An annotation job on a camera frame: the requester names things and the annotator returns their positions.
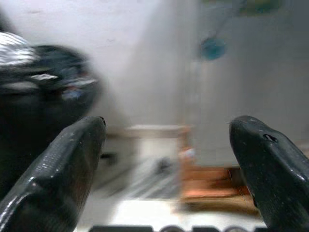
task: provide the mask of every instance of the white floor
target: white floor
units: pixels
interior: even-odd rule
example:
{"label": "white floor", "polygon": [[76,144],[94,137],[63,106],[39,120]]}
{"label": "white floor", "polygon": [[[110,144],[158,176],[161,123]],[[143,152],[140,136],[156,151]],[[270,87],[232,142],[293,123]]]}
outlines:
{"label": "white floor", "polygon": [[[140,139],[137,150],[136,159],[175,158],[178,151],[176,139]],[[193,226],[212,226],[222,231],[230,226],[241,226],[248,231],[265,226],[260,218],[249,215],[190,212],[177,199],[146,201],[130,200],[126,196],[125,189],[109,197],[106,189],[92,191],[75,232],[88,232],[93,225],[150,225],[154,231],[167,225],[178,225],[187,231]]]}

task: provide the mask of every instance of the black trash bag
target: black trash bag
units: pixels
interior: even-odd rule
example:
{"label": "black trash bag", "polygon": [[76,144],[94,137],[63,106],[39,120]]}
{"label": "black trash bag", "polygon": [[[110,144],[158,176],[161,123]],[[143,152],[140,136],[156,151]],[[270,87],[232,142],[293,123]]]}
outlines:
{"label": "black trash bag", "polygon": [[84,56],[60,46],[33,48],[34,62],[0,70],[0,199],[100,92]]}
{"label": "black trash bag", "polygon": [[101,117],[85,117],[66,127],[1,201],[0,232],[72,232],[105,139]]}

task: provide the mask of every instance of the blue object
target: blue object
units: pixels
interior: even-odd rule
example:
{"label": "blue object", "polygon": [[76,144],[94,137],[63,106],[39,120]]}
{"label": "blue object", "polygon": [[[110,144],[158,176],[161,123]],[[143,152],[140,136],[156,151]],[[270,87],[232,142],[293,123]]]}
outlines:
{"label": "blue object", "polygon": [[216,37],[207,38],[202,42],[200,52],[207,60],[220,58],[225,53],[225,43]]}

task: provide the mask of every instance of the small hole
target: small hole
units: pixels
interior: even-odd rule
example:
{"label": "small hole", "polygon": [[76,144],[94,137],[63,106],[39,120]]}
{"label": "small hole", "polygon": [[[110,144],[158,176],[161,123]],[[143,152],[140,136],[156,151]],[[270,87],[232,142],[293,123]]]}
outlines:
{"label": "small hole", "polygon": [[278,142],[278,139],[276,139],[275,137],[273,137],[269,134],[264,134],[263,137],[266,138],[267,140],[271,141],[271,142],[274,142],[274,143]]}

